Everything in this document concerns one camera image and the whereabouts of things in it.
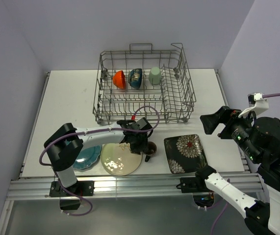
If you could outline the black mug brown inside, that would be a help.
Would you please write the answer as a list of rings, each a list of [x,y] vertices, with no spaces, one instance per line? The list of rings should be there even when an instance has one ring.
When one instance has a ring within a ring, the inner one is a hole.
[[[143,154],[145,155],[145,162],[147,163],[151,157],[153,157],[157,152],[157,146],[154,142],[148,142],[148,149],[146,149]]]

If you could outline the blue patterned bowl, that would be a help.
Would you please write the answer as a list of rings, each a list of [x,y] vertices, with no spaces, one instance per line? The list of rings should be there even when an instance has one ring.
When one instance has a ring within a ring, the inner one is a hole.
[[[135,89],[140,89],[142,84],[143,71],[141,68],[133,69],[128,74],[128,83]]]

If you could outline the orange bowl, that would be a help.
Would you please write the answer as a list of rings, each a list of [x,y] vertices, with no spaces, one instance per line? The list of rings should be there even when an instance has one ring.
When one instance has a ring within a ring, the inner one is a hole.
[[[122,70],[116,72],[112,78],[113,84],[119,89],[125,89],[126,79]]]

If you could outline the light green plastic cup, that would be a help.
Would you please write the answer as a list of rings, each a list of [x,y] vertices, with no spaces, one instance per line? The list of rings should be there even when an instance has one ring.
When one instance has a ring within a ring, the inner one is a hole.
[[[149,73],[149,82],[152,85],[159,85],[161,81],[161,71],[159,67],[153,67]]]

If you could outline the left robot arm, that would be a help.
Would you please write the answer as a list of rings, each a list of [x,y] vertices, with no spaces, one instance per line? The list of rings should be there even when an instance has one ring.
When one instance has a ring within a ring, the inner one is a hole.
[[[107,126],[97,128],[75,128],[72,123],[62,125],[44,143],[44,150],[39,162],[47,154],[61,190],[66,195],[74,195],[78,191],[74,163],[82,150],[109,143],[127,143],[132,153],[140,154],[148,150],[148,137],[154,126],[146,118],[135,120],[119,120]]]

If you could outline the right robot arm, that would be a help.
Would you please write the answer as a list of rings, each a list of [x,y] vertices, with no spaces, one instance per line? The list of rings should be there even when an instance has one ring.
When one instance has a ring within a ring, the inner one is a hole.
[[[210,166],[196,172],[196,188],[219,194],[243,216],[254,235],[280,235],[280,120],[257,117],[255,111],[249,111],[243,117],[240,110],[228,106],[202,115],[200,120],[207,135],[211,135],[219,124],[224,124],[218,137],[234,140],[245,156],[259,165],[257,173],[268,189],[269,202],[247,196]]]

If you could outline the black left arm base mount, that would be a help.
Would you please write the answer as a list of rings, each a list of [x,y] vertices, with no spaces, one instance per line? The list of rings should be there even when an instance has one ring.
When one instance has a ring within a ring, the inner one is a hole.
[[[58,181],[51,183],[49,197],[60,198],[59,206],[64,211],[75,211],[81,205],[82,200],[75,197],[75,199],[62,199],[64,197],[73,197],[74,195],[84,197],[93,196],[94,181],[77,181],[74,185],[63,188]]]

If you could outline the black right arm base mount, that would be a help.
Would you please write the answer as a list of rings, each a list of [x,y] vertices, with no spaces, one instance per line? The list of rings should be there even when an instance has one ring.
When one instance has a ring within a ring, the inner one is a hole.
[[[215,198],[214,191],[209,190],[205,183],[197,177],[182,177],[176,185],[181,193],[190,193],[193,196],[193,204],[198,210],[213,209],[222,203],[222,199]]]

